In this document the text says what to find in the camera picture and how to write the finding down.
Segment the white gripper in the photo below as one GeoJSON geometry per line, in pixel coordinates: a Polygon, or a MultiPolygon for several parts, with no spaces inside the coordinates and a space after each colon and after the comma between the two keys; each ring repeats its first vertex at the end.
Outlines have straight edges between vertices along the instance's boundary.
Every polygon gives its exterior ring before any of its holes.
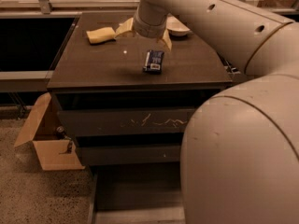
{"type": "Polygon", "coordinates": [[[172,42],[166,28],[167,16],[150,15],[148,21],[143,21],[138,13],[122,23],[116,30],[116,37],[133,37],[135,31],[147,38],[158,38],[157,43],[165,49],[172,49],[172,42]]]}

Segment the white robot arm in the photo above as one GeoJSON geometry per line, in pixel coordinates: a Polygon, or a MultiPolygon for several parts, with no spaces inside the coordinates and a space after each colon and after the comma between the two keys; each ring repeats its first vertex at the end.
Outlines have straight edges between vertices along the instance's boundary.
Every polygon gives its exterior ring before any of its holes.
{"type": "Polygon", "coordinates": [[[249,76],[186,127],[186,224],[299,224],[299,24],[238,0],[140,0],[133,29],[159,38],[167,15],[249,76]]]}

